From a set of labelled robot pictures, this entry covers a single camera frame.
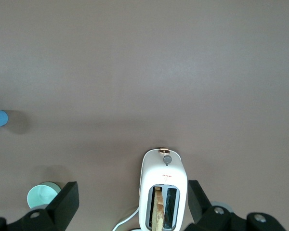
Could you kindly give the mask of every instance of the power cord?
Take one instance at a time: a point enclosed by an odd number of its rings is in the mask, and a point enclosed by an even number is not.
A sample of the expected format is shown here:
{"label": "power cord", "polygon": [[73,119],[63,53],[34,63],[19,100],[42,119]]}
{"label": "power cord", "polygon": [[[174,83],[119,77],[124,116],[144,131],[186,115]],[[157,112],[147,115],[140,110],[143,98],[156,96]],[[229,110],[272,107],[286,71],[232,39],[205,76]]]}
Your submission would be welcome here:
{"label": "power cord", "polygon": [[127,222],[128,220],[130,220],[132,217],[134,217],[139,211],[139,207],[136,209],[136,211],[130,215],[128,218],[126,218],[125,220],[119,222],[112,231],[115,231],[120,225],[124,224],[125,222]]}

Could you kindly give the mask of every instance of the white toaster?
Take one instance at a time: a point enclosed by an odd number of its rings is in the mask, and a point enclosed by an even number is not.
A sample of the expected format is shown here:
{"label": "white toaster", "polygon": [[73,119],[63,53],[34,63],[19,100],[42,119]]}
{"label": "white toaster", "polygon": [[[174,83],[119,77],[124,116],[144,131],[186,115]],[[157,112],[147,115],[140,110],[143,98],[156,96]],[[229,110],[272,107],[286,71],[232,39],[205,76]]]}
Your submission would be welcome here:
{"label": "white toaster", "polygon": [[139,188],[139,224],[152,230],[154,187],[160,187],[164,203],[163,231],[179,231],[183,221],[187,176],[180,156],[167,148],[148,151],[143,159]]}

